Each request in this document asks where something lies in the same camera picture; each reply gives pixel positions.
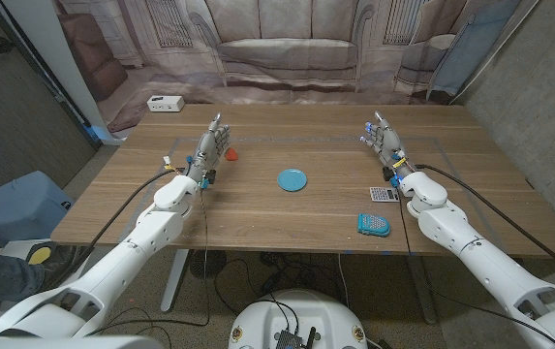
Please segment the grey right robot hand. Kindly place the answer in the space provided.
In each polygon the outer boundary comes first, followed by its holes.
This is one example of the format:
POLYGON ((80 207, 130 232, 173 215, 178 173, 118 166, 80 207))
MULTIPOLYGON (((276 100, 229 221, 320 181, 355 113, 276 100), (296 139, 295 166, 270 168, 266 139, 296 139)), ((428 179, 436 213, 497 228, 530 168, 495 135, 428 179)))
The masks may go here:
POLYGON ((377 154, 383 165, 384 180, 399 187, 406 176, 416 170, 409 164, 406 149, 396 131, 379 111, 375 111, 374 116, 374 122, 365 123, 365 134, 359 140, 377 154))

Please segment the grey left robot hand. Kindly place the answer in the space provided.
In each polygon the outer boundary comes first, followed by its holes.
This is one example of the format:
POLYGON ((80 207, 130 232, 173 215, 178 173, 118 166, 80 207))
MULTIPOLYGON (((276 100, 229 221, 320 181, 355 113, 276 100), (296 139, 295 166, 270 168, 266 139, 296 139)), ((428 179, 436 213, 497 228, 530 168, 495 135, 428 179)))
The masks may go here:
POLYGON ((207 131, 201 135, 186 176, 200 183, 208 172, 215 170, 230 144, 230 135, 230 126, 221 125, 221 114, 218 112, 207 131))

